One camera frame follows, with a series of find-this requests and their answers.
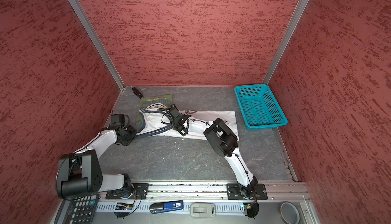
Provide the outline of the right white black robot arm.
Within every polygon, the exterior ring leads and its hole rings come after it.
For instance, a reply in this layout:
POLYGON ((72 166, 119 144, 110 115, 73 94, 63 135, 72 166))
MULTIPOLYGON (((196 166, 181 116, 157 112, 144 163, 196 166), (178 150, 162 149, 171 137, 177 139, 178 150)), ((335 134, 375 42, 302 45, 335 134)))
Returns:
POLYGON ((214 152, 224 157, 234 172, 240 194, 245 199, 255 198, 258 180, 248 169, 240 154, 238 137, 221 118, 212 122, 195 119, 191 115, 180 113, 175 105, 157 111, 167 117, 169 120, 167 124, 171 124, 181 136, 188 135, 191 129, 196 132, 202 130, 214 152))

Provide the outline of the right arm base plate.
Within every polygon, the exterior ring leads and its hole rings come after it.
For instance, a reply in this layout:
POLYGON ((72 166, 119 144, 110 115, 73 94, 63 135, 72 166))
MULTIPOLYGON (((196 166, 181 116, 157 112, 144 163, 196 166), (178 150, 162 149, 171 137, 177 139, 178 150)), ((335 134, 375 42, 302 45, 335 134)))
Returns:
POLYGON ((229 200, 267 200, 268 195, 264 184, 257 184, 251 191, 238 183, 229 183, 227 196, 229 200))

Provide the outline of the white grey-trimmed tank top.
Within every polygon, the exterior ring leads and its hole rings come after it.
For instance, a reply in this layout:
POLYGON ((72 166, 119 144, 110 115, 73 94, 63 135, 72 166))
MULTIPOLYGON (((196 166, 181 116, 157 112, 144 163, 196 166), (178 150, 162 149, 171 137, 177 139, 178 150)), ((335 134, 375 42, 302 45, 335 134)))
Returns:
POLYGON ((162 116, 148 116, 149 119, 152 119, 153 122, 163 123, 164 127, 154 131, 139 132, 136 134, 136 139, 142 139, 150 136, 169 136, 169 137, 184 137, 190 139, 201 139, 206 140, 204 131, 209 128, 213 121, 217 118, 222 119, 222 121, 227 124, 229 129, 234 133, 234 135, 239 139, 238 127, 236 122, 236 115, 234 111, 179 111, 185 115, 191 115, 189 121, 189 130, 186 136, 181 136, 179 132, 173 129, 169 119, 164 116, 164 113, 161 111, 162 108, 157 109, 156 111, 149 111, 141 109, 142 113, 160 113, 162 116))

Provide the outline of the teal plastic basket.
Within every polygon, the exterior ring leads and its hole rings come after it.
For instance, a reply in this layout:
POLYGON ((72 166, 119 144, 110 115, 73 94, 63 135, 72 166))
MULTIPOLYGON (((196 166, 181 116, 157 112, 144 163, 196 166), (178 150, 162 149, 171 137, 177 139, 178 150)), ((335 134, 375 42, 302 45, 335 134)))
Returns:
POLYGON ((248 130, 277 128, 288 124, 268 85, 237 86, 234 92, 248 130))

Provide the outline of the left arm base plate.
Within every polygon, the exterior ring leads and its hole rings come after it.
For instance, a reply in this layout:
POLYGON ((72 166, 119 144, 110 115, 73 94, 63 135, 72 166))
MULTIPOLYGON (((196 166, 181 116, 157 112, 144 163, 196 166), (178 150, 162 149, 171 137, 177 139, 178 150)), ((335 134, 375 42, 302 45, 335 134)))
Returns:
POLYGON ((119 190, 108 191, 105 198, 107 200, 134 200, 141 199, 144 200, 148 193, 149 184, 148 183, 132 183, 132 191, 128 191, 127 194, 121 194, 119 190))

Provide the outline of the olive green tank top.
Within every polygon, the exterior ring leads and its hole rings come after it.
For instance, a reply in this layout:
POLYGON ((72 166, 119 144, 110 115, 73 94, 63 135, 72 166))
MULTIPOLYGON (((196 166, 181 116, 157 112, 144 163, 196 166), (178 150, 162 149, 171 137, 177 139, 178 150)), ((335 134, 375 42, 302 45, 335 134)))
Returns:
POLYGON ((136 116, 136 126, 138 132, 154 131, 164 127, 163 123, 153 122, 148 116, 162 116, 160 113, 146 113, 143 114, 141 109, 156 111, 159 108, 170 109, 174 104, 173 94, 159 95, 155 97, 143 97, 138 106, 136 116))

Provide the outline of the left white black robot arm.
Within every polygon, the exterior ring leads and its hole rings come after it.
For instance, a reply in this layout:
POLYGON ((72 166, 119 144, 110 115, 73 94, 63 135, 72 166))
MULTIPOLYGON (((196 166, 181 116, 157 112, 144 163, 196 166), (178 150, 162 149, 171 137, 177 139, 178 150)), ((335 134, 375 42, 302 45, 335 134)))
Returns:
POLYGON ((108 127, 73 153, 59 159, 56 192, 64 200, 76 200, 88 194, 109 192, 121 199, 134 198, 134 186, 128 174, 103 174, 99 159, 112 145, 128 146, 137 131, 127 115, 111 115, 108 127))

